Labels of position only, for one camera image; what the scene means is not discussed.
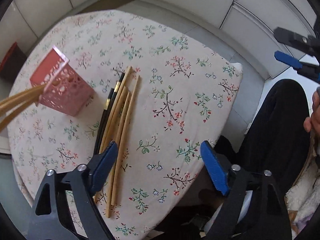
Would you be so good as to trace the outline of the right hand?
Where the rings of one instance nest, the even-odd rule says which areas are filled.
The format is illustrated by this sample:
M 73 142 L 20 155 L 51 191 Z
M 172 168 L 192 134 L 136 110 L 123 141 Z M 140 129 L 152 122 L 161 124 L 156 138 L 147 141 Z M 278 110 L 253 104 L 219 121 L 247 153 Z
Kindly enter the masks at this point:
M 313 113 L 304 121 L 304 129 L 307 132 L 314 131 L 315 135 L 320 136 L 320 107 L 319 107 L 319 87 L 312 96 Z

